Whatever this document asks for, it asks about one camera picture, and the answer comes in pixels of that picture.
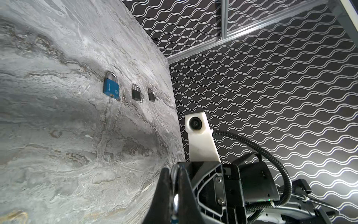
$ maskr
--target logo on blue padlock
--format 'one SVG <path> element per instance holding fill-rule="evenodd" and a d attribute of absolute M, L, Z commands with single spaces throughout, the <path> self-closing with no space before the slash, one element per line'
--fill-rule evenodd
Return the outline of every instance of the logo on blue padlock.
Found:
<path fill-rule="evenodd" d="M 117 83 L 117 76 L 113 72 L 107 72 L 106 80 L 103 85 L 103 93 L 112 98 L 119 98 L 119 85 Z"/>

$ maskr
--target black and white wavy fabric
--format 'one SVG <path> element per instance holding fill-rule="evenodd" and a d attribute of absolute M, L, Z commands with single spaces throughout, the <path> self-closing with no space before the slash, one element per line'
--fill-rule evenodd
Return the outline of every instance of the black and white wavy fabric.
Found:
<path fill-rule="evenodd" d="M 166 57 L 216 37 L 220 30 L 220 0 L 123 3 Z"/>
<path fill-rule="evenodd" d="M 293 180 L 306 179 L 315 198 L 337 206 L 334 224 L 358 222 L 358 49 L 325 5 L 170 71 L 187 159 L 184 116 L 205 111 L 212 128 L 252 139 Z M 223 163 L 251 151 L 230 139 L 215 142 Z"/>

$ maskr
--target camera lens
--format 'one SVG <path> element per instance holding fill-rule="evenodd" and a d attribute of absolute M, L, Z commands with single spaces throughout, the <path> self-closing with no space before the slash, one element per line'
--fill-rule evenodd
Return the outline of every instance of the camera lens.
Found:
<path fill-rule="evenodd" d="M 202 127 L 201 120 L 198 117 L 193 117 L 190 119 L 189 125 L 194 130 L 200 130 Z"/>

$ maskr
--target wavy patterned curtain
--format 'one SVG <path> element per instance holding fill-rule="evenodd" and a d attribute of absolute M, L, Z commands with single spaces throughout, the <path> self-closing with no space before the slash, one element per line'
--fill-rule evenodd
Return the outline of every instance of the wavy patterned curtain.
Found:
<path fill-rule="evenodd" d="M 358 49 L 325 5 L 170 65 L 183 145 L 185 114 L 274 154 L 293 180 L 358 222 Z M 223 163 L 251 149 L 215 139 Z M 278 170 L 268 164 L 276 184 Z"/>

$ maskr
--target marble surface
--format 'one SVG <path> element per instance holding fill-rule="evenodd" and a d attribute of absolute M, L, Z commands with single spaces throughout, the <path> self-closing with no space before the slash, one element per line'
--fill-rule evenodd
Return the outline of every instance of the marble surface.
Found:
<path fill-rule="evenodd" d="M 184 160 L 165 57 L 118 0 L 4 0 L 0 18 L 0 222 L 140 223 Z"/>

